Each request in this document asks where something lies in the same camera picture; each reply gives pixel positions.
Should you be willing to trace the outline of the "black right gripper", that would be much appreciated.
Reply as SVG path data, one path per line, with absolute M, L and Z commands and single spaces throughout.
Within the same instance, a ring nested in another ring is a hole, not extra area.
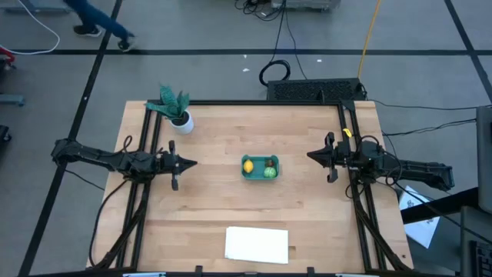
M 334 145 L 334 133 L 329 132 L 325 137 L 325 146 L 327 149 L 319 149 L 308 152 L 307 156 L 314 159 L 322 167 L 328 167 L 329 174 L 327 176 L 328 183 L 334 183 L 338 179 L 336 165 L 347 167 L 354 158 L 355 152 L 352 152 L 348 142 L 339 142 Z

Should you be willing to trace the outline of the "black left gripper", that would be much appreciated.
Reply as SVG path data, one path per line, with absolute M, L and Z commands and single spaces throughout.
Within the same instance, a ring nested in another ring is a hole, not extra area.
M 198 163 L 180 157 L 176 152 L 174 140 L 168 143 L 168 147 L 169 150 L 162 152 L 158 157 L 158 175 L 171 174 L 171 188 L 178 191 L 178 176 Z

